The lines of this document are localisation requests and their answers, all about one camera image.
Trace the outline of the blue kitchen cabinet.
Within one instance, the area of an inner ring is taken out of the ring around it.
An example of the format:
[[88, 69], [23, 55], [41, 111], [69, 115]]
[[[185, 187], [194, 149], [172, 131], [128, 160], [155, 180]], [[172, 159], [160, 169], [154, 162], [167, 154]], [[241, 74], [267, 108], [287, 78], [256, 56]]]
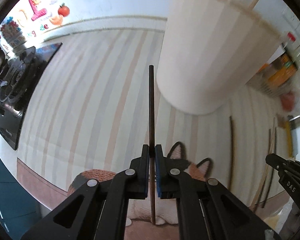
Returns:
[[0, 159], [0, 223], [11, 239], [23, 234], [42, 218], [40, 203], [9, 172]]

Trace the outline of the black yellow sponge brush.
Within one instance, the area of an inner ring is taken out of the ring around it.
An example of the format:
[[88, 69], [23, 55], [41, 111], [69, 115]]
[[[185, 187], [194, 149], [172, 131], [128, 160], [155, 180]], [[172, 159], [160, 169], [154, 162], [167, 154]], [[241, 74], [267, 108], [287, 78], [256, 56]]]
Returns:
[[300, 115], [287, 116], [286, 133], [288, 156], [300, 161]]

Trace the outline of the white plastic bag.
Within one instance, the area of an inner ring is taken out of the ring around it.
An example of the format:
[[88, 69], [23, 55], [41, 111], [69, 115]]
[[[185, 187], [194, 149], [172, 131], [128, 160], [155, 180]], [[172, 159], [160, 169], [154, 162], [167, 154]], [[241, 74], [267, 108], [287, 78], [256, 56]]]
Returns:
[[300, 81], [285, 94], [280, 95], [282, 109], [291, 115], [300, 115]]

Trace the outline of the clear condiment tray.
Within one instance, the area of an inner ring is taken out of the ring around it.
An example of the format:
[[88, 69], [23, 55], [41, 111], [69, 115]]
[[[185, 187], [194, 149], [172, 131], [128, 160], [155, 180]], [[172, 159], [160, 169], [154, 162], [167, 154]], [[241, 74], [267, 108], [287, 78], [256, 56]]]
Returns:
[[288, 79], [280, 86], [271, 85], [268, 81], [276, 69], [271, 64], [265, 63], [259, 71], [247, 82], [247, 85], [270, 98], [275, 98], [281, 94], [288, 93], [292, 87], [292, 81]]

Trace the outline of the soy sauce bottle orange label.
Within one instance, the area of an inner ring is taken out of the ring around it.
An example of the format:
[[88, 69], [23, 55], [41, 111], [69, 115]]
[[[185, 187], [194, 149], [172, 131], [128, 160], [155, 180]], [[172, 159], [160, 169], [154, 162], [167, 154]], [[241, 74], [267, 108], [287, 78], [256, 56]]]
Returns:
[[285, 35], [280, 49], [280, 55], [271, 61], [265, 75], [267, 84], [273, 89], [287, 82], [300, 67], [300, 44], [296, 45], [296, 36], [292, 32]]

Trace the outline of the striped cat table mat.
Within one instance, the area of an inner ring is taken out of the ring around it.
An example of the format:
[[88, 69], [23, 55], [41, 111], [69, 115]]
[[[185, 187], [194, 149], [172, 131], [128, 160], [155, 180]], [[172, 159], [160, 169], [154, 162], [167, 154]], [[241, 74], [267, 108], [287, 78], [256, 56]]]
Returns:
[[[79, 173], [120, 172], [148, 142], [148, 67], [157, 65], [163, 33], [107, 30], [59, 39], [30, 99], [18, 158], [46, 183], [66, 191]], [[168, 153], [180, 141], [187, 158], [211, 158], [211, 176], [228, 187], [230, 120], [235, 127], [231, 192], [251, 205], [276, 118], [277, 154], [287, 157], [287, 135], [277, 126], [281, 103], [244, 86], [207, 115], [185, 114], [155, 94], [155, 140]]]

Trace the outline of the cream utensil holder canister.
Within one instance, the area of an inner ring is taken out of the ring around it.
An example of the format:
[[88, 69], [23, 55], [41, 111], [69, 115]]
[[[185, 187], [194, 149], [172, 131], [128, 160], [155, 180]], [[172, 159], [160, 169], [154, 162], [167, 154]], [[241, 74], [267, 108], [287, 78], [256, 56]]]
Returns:
[[266, 63], [280, 37], [239, 0], [171, 0], [157, 70], [161, 95], [182, 112], [212, 113]]

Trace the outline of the black gas stove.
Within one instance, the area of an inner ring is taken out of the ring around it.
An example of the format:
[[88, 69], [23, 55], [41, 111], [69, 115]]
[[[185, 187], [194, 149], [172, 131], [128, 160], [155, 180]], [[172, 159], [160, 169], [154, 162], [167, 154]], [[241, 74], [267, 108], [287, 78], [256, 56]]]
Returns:
[[0, 134], [13, 150], [18, 148], [34, 89], [61, 46], [58, 42], [24, 49], [10, 58], [0, 72]]

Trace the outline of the colourful wall stickers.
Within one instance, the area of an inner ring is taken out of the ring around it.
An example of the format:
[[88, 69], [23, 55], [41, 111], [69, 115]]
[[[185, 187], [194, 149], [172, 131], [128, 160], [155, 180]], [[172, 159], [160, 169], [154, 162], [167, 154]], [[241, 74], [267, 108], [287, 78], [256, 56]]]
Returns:
[[0, 24], [0, 46], [12, 51], [61, 26], [69, 14], [65, 0], [20, 0]]

